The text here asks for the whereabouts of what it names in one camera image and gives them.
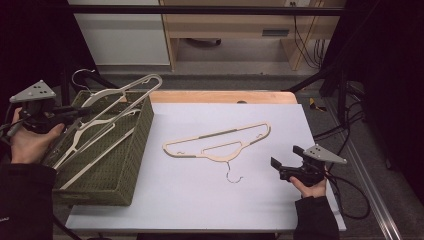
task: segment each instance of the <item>floor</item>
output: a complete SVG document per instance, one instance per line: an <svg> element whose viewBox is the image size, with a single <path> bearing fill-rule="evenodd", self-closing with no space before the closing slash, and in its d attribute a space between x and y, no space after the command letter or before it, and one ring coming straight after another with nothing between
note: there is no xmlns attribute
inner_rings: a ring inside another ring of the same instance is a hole
<svg viewBox="0 0 424 240"><path fill-rule="evenodd" d="M210 89L210 90L274 90L287 89L299 83L317 70L302 64L299 71L291 71L278 40L240 40L222 39L219 46L210 42L183 40L180 43L178 63L174 72L166 68L149 66L99 67L102 76L118 85L134 81L149 73L158 73L164 79L163 89ZM318 81L296 94L302 104L313 135L324 132L338 124L334 118L336 95L320 98L318 89L322 81ZM311 108L310 98L318 107L326 107L327 111ZM348 104L356 99L348 97ZM352 108L352 115L360 112L360 106ZM347 132L332 135L317 142L337 152L343 144ZM383 207L389 213L388 222L394 223L395 234L387 236L382 232L382 225L377 221L381 216L377 209L364 220L345 218L348 230L341 233L342 239L424 239L424 208L414 196L402 174L388 170L385 165L384 152L375 140L372 129L367 122L357 121L351 126L349 142L341 152L341 156L350 162L347 165L335 166L333 174L344 176L354 184L364 187L357 177L355 161L360 161L371 176ZM347 213L361 215L364 213L364 200L358 192L348 185L340 184L343 193L343 207ZM69 209L56 206L55 213L62 222L66 221ZM55 228L55 239L69 239ZM96 233L80 233L81 236L95 237ZM112 239L135 239L134 234L106 233ZM291 233L283 233L279 239L291 239Z"/></svg>

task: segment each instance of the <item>white cabinet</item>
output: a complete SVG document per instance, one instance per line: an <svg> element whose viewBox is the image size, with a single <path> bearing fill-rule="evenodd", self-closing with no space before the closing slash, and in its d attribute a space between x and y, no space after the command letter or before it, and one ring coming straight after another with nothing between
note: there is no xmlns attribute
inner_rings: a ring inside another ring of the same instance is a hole
<svg viewBox="0 0 424 240"><path fill-rule="evenodd" d="M159 5L157 0L68 0L70 5ZM169 65L159 14L75 14L91 55L102 65Z"/></svg>

